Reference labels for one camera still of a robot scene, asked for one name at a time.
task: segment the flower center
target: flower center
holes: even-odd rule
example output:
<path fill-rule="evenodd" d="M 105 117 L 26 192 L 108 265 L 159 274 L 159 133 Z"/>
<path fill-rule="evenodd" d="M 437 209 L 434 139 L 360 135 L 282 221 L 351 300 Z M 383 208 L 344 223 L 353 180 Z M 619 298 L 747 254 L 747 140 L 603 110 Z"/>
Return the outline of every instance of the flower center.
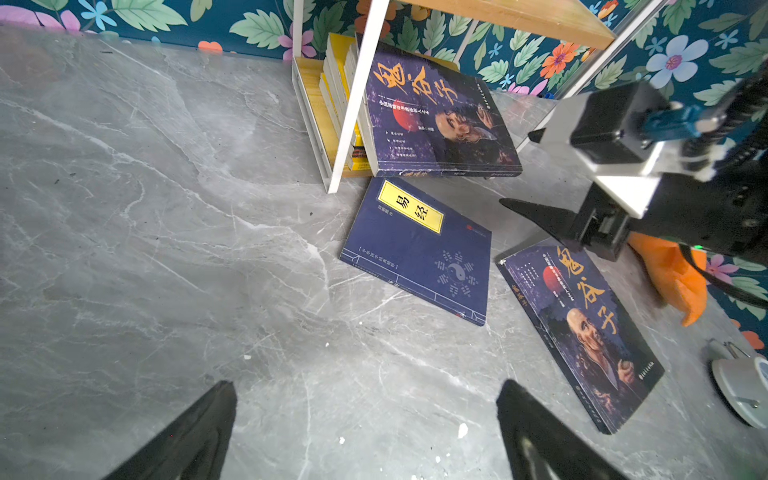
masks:
<path fill-rule="evenodd" d="M 682 55 L 672 55 L 667 59 L 667 70 L 674 70 L 679 67 L 681 63 L 683 63 Z"/>

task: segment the orange cloth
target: orange cloth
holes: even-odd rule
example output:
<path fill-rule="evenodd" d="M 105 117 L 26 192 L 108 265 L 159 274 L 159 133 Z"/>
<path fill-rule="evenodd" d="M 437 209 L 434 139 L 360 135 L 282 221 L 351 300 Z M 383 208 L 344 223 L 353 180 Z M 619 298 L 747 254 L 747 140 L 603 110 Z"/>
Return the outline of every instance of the orange cloth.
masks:
<path fill-rule="evenodd" d="M 673 307 L 685 313 L 683 326 L 699 319 L 707 307 L 707 281 L 683 258 L 677 243 L 632 232 L 629 244 L 643 257 L 656 290 Z M 692 250 L 696 265 L 704 270 L 707 254 Z"/>

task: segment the bagua symbol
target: bagua symbol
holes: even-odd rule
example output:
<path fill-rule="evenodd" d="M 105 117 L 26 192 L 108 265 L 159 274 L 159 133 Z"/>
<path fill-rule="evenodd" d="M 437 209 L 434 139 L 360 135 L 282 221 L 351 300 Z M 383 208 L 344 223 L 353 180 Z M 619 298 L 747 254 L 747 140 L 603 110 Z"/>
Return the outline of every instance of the bagua symbol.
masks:
<path fill-rule="evenodd" d="M 438 283 L 445 285 L 450 283 L 448 291 L 456 297 L 459 293 L 470 295 L 470 285 L 477 285 L 478 281 L 469 273 L 475 269 L 472 262 L 465 262 L 461 252 L 450 253 L 442 251 L 443 260 L 437 260 L 435 265 L 442 273 L 437 277 Z"/>

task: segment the marble surface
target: marble surface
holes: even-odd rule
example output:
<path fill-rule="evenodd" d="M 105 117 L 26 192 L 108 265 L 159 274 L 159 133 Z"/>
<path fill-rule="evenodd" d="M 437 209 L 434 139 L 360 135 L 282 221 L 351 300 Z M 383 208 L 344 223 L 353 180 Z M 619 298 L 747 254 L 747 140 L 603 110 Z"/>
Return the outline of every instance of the marble surface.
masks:
<path fill-rule="evenodd" d="M 547 107 L 498 102 L 519 134 Z M 499 197 L 586 193 L 523 157 L 414 183 L 496 254 L 536 231 Z M 365 186 L 324 193 L 278 61 L 0 28 L 0 478 L 100 478 L 219 379 L 226 479 L 511 478 L 507 378 L 631 478 L 764 478 L 707 374 L 708 339 L 747 348 L 713 302 L 683 329 L 631 251 L 596 262 L 667 369 L 602 435 L 496 269 L 477 327 L 337 260 Z"/>

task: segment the red sun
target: red sun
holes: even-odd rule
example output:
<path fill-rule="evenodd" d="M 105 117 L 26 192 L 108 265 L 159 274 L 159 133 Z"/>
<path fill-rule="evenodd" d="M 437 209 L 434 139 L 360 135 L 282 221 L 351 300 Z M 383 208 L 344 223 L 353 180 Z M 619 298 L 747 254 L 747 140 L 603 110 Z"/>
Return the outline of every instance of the red sun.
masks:
<path fill-rule="evenodd" d="M 556 266 L 547 266 L 541 276 L 544 277 L 544 283 L 547 284 L 547 288 L 549 288 L 552 293 L 560 293 L 563 291 L 563 286 L 560 284 L 563 274 L 560 273 L 560 270 L 558 270 Z"/>
<path fill-rule="evenodd" d="M 402 103 L 400 100 L 395 100 L 392 104 L 394 105 L 392 114 L 395 115 L 397 123 L 407 131 L 418 131 L 419 125 L 421 124 L 419 114 L 403 110 L 403 108 L 406 107 L 406 104 Z"/>

